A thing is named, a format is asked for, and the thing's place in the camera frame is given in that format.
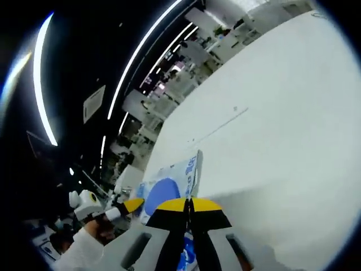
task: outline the white table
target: white table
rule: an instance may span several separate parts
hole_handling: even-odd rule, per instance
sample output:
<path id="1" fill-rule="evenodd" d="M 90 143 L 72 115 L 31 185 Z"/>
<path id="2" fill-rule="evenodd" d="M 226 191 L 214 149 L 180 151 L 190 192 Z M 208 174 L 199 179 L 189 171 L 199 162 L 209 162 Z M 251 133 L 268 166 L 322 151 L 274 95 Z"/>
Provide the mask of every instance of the white table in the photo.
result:
<path id="1" fill-rule="evenodd" d="M 270 244 L 282 263 L 321 270 L 360 214 L 360 90 L 357 62 L 336 27 L 300 15 L 177 107 L 144 179 L 199 148 L 198 196 L 220 202 L 234 226 Z"/>

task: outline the ceiling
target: ceiling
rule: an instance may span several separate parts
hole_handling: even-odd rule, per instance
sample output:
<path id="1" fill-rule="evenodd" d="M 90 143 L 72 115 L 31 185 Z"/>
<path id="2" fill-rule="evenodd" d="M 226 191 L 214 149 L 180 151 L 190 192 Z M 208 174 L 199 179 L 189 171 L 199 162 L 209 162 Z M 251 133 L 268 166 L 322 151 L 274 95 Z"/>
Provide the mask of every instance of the ceiling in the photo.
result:
<path id="1" fill-rule="evenodd" d="M 5 138 L 16 144 L 7 145 L 6 153 L 9 153 L 10 167 L 20 169 L 8 171 L 8 189 L 18 190 L 29 203 L 37 203 L 36 208 L 33 208 L 31 204 L 25 207 L 23 202 L 19 202 L 19 208 L 22 211 L 26 209 L 24 217 L 32 217 L 34 213 L 36 216 L 44 216 L 55 209 L 61 210 L 63 203 L 67 202 L 67 191 L 81 189 L 77 187 L 77 182 L 84 180 L 75 163 L 88 173 L 96 166 L 92 176 L 97 180 L 95 176 L 100 175 L 98 166 L 102 139 L 107 136 L 104 148 L 106 155 L 125 116 L 121 110 L 125 95 L 139 87 L 159 56 L 189 23 L 184 16 L 179 15 L 194 5 L 202 8 L 201 2 L 183 0 L 158 25 L 130 67 L 112 118 L 107 120 L 116 87 L 135 48 L 172 3 L 170 0 L 130 1 L 125 5 L 120 1 L 106 1 L 87 4 L 86 7 L 62 5 L 52 9 L 44 8 L 33 14 L 34 18 L 23 17 L 26 25 L 16 26 L 13 32 L 9 32 L 9 40 L 12 41 L 9 44 L 13 45 L 9 46 L 8 52 L 14 57 L 20 41 L 35 42 L 35 29 L 39 29 L 51 11 L 54 11 L 43 46 L 41 81 L 47 117 L 58 147 L 44 147 L 43 144 L 40 148 L 44 154 L 39 162 L 34 159 L 34 150 L 29 144 L 26 131 L 49 142 L 34 95 L 33 59 L 24 69 L 7 114 Z M 2 65 L 3 70 L 6 67 L 9 67 L 8 63 L 7 66 Z M 102 106 L 84 124 L 83 103 L 103 85 L 106 88 Z M 70 176 L 69 167 L 74 167 L 74 176 Z M 61 188 L 56 187 L 59 183 L 63 184 Z"/>

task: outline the blue and white bag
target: blue and white bag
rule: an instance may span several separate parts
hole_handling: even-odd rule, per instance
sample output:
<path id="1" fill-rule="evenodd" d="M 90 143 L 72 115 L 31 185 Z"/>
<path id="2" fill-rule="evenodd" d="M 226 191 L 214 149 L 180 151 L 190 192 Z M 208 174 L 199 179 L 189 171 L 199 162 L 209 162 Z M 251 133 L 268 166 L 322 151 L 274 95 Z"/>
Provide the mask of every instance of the blue and white bag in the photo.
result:
<path id="1" fill-rule="evenodd" d="M 187 160 L 159 169 L 150 180 L 140 183 L 137 197 L 145 200 L 139 215 L 142 224 L 148 222 L 161 203 L 191 195 L 197 182 L 197 157 L 198 151 Z"/>

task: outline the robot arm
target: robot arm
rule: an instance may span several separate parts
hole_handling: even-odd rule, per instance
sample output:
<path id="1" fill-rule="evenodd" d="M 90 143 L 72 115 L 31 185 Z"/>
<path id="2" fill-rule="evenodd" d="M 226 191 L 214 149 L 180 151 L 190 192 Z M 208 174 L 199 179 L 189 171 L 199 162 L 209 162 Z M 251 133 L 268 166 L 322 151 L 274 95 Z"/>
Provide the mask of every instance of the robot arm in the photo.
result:
<path id="1" fill-rule="evenodd" d="M 144 199 L 135 198 L 123 203 L 113 201 L 112 208 L 105 211 L 96 195 L 88 190 L 83 190 L 79 195 L 76 191 L 69 193 L 69 204 L 74 208 L 74 214 L 79 221 L 88 222 L 96 220 L 105 215 L 112 222 L 121 216 L 126 216 L 138 209 L 144 202 Z"/>

